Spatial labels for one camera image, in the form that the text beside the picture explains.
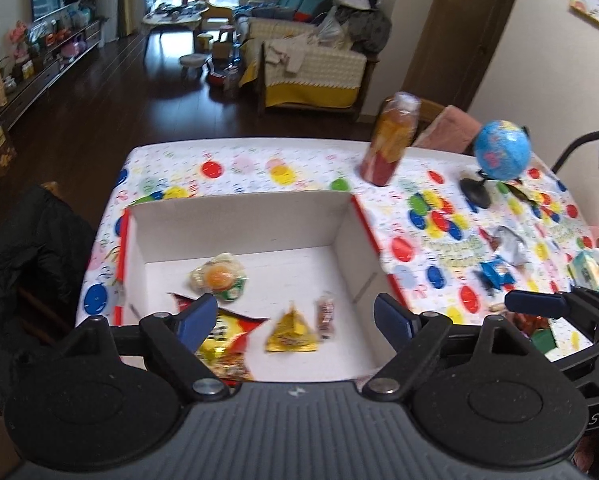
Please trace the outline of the silver foil snack packet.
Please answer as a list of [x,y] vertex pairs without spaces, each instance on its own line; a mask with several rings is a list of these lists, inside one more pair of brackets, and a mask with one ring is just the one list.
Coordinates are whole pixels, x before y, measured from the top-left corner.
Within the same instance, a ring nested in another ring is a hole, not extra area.
[[511,266],[525,266],[531,262],[524,238],[507,226],[497,226],[493,230],[489,246],[497,257]]

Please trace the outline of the blue cookie packet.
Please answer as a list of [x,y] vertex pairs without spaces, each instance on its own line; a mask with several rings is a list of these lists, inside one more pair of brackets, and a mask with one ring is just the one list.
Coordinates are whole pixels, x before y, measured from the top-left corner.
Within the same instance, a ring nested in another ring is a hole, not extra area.
[[487,292],[501,292],[516,283],[510,266],[500,257],[478,263],[475,274]]

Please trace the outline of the red yellow chip bag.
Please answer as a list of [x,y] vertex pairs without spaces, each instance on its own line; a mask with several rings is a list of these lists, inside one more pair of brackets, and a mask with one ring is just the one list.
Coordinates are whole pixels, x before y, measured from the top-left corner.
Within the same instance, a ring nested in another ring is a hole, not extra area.
[[250,382],[253,376],[245,363],[249,336],[267,321],[218,306],[214,330],[192,353],[226,384]]

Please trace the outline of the white tissue pack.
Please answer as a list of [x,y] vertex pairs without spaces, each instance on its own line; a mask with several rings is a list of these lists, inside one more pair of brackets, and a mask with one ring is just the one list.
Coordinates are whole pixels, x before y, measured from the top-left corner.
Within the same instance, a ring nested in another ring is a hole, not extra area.
[[599,292],[599,248],[582,250],[567,267],[575,286]]

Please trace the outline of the colourful balloon tablecloth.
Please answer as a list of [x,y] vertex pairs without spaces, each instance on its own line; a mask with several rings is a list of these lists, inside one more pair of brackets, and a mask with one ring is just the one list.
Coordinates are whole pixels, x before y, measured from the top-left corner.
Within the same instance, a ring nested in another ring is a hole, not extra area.
[[336,333],[363,328],[388,345],[372,301],[389,292],[414,312],[478,324],[512,289],[599,292],[599,242],[574,197],[539,159],[513,181],[483,183],[479,208],[460,188],[469,156],[411,148],[392,180],[360,177],[361,143],[201,140],[135,148],[102,216],[77,315],[113,324],[194,296],[191,273],[229,252],[242,264],[236,309],[307,318],[331,292]]

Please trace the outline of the yellow triangular snack packet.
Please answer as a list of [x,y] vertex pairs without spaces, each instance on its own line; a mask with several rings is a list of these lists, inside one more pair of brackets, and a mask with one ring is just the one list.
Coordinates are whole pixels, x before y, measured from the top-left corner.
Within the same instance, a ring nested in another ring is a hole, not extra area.
[[318,337],[294,301],[290,302],[289,310],[281,316],[267,338],[265,350],[270,353],[318,350]]

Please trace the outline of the blue desk globe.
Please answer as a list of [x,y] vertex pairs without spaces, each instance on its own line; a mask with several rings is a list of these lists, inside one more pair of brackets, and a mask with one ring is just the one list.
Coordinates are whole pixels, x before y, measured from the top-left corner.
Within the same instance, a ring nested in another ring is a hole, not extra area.
[[526,130],[513,122],[494,120],[478,131],[473,152],[479,179],[463,178],[460,190],[472,205],[487,209],[491,199],[486,182],[508,182],[520,177],[531,160],[531,140]]

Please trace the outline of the black jacket on chair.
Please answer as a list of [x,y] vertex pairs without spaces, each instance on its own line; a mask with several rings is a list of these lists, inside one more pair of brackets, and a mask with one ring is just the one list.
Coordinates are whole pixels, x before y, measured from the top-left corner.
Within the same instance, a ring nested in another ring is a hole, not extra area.
[[0,226],[0,413],[20,370],[72,332],[96,231],[48,188]]

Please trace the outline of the pink cushion on chair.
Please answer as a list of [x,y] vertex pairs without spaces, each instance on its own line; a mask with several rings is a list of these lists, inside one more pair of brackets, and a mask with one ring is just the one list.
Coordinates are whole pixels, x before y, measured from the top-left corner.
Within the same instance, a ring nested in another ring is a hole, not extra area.
[[448,105],[417,136],[412,146],[425,150],[467,154],[483,125],[475,118]]

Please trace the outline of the orange juice bottle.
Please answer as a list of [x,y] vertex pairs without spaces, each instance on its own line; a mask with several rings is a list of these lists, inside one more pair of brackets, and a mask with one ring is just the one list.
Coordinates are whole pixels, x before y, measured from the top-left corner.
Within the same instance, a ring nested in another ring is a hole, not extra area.
[[363,180],[375,186],[388,185],[417,131],[420,107],[420,99],[408,92],[396,92],[385,100],[360,164]]

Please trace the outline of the small round stool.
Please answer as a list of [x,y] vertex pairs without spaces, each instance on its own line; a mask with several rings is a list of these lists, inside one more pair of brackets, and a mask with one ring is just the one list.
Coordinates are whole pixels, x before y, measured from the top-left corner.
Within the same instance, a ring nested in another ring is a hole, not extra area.
[[179,58],[181,67],[180,75],[182,79],[188,79],[189,74],[193,73],[196,79],[200,79],[203,74],[204,67],[208,65],[211,57],[206,53],[190,53],[182,55]]

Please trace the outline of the sofa with yellow cover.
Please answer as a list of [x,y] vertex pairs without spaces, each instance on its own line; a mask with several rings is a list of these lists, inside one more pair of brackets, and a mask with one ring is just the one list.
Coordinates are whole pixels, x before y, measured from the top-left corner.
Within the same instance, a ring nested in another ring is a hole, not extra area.
[[263,0],[234,9],[239,86],[259,110],[339,110],[358,116],[392,32],[380,0]]

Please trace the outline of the wooden tv cabinet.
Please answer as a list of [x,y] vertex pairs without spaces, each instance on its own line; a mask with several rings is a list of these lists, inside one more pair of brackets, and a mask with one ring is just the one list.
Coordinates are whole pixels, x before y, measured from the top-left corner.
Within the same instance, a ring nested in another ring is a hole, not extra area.
[[65,40],[52,46],[42,65],[34,67],[34,74],[22,80],[7,96],[7,104],[0,108],[0,122],[12,128],[25,112],[48,91],[65,72],[98,48],[101,22],[75,29]]

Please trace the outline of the round coffee table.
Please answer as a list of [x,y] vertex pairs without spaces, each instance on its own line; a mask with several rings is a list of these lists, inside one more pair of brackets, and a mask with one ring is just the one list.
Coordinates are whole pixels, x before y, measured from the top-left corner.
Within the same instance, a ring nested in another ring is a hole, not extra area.
[[203,0],[189,2],[185,6],[160,3],[143,16],[142,31],[147,36],[153,32],[162,36],[164,32],[170,30],[187,29],[196,36],[201,30],[203,14],[206,12],[208,12],[208,3]]

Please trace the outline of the wooden door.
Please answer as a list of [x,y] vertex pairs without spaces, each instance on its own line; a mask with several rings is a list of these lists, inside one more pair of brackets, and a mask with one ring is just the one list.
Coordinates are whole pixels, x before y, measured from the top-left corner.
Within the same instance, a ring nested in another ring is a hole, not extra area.
[[515,0],[433,0],[403,90],[467,110]]

